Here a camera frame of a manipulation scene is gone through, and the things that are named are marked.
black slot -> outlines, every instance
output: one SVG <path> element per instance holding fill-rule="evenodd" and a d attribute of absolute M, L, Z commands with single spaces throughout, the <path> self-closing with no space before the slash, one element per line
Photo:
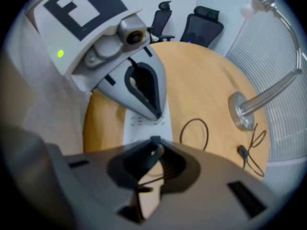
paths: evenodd
<path fill-rule="evenodd" d="M 89 164 L 90 162 L 88 160 L 79 160 L 79 161 L 76 161 L 76 162 L 72 162 L 72 163 L 69 163 L 69 167 L 71 167 L 72 169 L 73 168 L 76 168 L 76 167 L 80 167 L 80 166 L 83 166 L 83 165 L 86 165 L 86 164 Z"/>
<path fill-rule="evenodd" d="M 106 76 L 105 76 L 105 79 L 109 82 L 109 84 L 111 84 L 112 86 L 114 85 L 114 84 L 116 84 L 116 82 L 114 81 L 114 79 L 113 78 L 111 78 L 111 76 L 109 75 L 109 74 L 107 74 Z"/>
<path fill-rule="evenodd" d="M 153 56 L 152 53 L 150 53 L 149 49 L 147 47 L 144 47 L 144 50 L 148 54 L 149 57 Z"/>
<path fill-rule="evenodd" d="M 241 182 L 233 182 L 227 185 L 251 218 L 266 209 L 266 207 Z"/>

green led light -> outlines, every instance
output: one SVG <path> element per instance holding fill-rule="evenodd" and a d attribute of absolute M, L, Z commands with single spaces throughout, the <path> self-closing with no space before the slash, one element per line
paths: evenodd
<path fill-rule="evenodd" d="M 60 50 L 60 51 L 58 52 L 58 57 L 61 58 L 63 55 L 64 55 L 64 51 L 63 51 L 63 50 Z"/>

lamp arm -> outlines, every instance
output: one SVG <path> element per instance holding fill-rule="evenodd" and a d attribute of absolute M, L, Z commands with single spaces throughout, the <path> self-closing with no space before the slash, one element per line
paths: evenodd
<path fill-rule="evenodd" d="M 289 33 L 294 42 L 295 51 L 296 51 L 296 68 L 295 70 L 288 73 L 284 76 L 280 81 L 275 83 L 273 86 L 265 90 L 264 92 L 260 93 L 259 95 L 255 96 L 254 98 L 242 103 L 239 106 L 241 115 L 247 116 L 251 113 L 257 111 L 258 109 L 262 108 L 265 104 L 270 102 L 274 99 L 277 95 L 279 95 L 285 88 L 287 88 L 296 78 L 297 74 L 301 73 L 301 48 L 298 43 L 298 39 L 295 35 L 295 32 L 290 25 L 290 23 L 286 20 L 286 18 L 276 9 L 276 7 L 272 8 L 274 16 L 280 19 L 283 24 L 288 29 Z"/>

headrest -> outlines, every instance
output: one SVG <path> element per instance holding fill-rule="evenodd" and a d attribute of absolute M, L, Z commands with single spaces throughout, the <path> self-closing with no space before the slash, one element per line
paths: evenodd
<path fill-rule="evenodd" d="M 161 9 L 161 10 L 170 10 L 171 9 L 170 6 L 169 6 L 170 2 L 171 1 L 160 2 L 159 3 L 159 9 Z"/>
<path fill-rule="evenodd" d="M 197 6 L 194 9 L 194 14 L 196 14 L 197 16 L 205 18 L 210 21 L 214 21 L 214 22 L 218 21 L 219 13 L 220 12 L 217 10 L 209 9 L 203 6 Z"/>

desk lamp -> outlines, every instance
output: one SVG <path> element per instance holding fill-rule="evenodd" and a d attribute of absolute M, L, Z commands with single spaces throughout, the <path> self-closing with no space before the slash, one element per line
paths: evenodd
<path fill-rule="evenodd" d="M 273 86 L 258 94 L 254 98 L 247 100 L 241 92 L 233 93 L 228 99 L 229 112 L 235 125 L 241 130 L 252 130 L 254 127 L 254 112 L 262 108 L 273 100 L 285 88 L 287 88 L 296 78 L 301 70 L 301 49 L 291 24 L 277 10 L 275 0 L 251 0 L 250 4 L 241 8 L 241 14 L 246 19 L 251 19 L 257 11 L 272 11 L 274 16 L 283 22 L 293 39 L 296 50 L 295 69 L 284 76 Z"/>

